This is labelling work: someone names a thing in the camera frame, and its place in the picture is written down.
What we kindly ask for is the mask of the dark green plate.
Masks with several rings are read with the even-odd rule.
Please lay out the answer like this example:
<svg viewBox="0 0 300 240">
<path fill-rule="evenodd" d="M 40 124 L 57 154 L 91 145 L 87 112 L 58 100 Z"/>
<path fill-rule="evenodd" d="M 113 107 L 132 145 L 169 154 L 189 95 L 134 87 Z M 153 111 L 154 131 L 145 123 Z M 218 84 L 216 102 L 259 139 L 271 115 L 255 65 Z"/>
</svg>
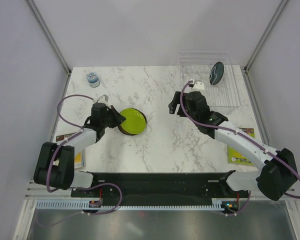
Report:
<svg viewBox="0 0 300 240">
<path fill-rule="evenodd" d="M 223 78 L 224 71 L 224 64 L 221 61 L 216 62 L 210 71 L 209 83 L 212 86 L 217 85 Z"/>
</svg>

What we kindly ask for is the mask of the lime green plate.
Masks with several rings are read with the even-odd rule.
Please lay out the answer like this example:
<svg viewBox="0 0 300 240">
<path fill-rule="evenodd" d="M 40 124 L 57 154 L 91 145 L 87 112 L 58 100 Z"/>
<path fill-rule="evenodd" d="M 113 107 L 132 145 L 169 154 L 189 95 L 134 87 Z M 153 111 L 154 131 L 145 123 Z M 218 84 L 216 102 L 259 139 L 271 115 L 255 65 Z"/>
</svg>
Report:
<svg viewBox="0 0 300 240">
<path fill-rule="evenodd" d="M 126 118 L 118 127 L 124 134 L 138 135 L 146 129 L 147 120 L 141 111 L 135 108 L 126 108 L 122 110 L 120 114 Z"/>
</svg>

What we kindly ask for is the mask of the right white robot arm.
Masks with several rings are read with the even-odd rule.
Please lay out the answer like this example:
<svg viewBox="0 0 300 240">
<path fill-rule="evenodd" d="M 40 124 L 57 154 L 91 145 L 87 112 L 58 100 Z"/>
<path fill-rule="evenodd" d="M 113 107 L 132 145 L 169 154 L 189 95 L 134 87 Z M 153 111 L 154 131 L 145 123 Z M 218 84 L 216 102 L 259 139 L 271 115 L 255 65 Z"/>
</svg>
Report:
<svg viewBox="0 0 300 240">
<path fill-rule="evenodd" d="M 257 168 L 255 172 L 227 173 L 219 184 L 223 196 L 230 197 L 237 191 L 260 191 L 268 199 L 278 201 L 297 181 L 295 157 L 290 150 L 277 150 L 256 141 L 226 116 L 210 110 L 199 91 L 175 92 L 168 108 L 170 114 L 193 119 L 202 134 L 233 148 Z"/>
</svg>

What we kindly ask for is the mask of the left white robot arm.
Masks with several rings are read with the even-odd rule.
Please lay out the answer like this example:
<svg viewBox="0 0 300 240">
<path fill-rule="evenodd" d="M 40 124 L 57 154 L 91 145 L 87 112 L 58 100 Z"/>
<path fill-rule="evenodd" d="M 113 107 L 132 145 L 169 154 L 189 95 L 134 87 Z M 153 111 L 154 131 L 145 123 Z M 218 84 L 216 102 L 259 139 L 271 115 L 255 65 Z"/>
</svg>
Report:
<svg viewBox="0 0 300 240">
<path fill-rule="evenodd" d="M 47 187 L 49 192 L 67 190 L 75 178 L 75 157 L 97 143 L 105 129 L 115 128 L 126 118 L 112 105 L 95 103 L 91 115 L 80 130 L 59 142 L 45 142 L 41 146 L 33 180 Z"/>
</svg>

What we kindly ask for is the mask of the yellow patterned plate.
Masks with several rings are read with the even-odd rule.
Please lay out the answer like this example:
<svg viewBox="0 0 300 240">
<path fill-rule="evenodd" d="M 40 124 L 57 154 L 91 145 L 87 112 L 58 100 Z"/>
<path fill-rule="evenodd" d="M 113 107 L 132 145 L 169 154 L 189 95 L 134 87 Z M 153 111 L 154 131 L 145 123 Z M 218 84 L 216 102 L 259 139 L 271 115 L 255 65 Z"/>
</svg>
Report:
<svg viewBox="0 0 300 240">
<path fill-rule="evenodd" d="M 119 125 L 118 129 L 121 133 L 128 136 L 136 136 L 144 132 L 147 127 L 147 118 L 142 112 L 135 112 L 129 115 L 127 120 Z"/>
</svg>

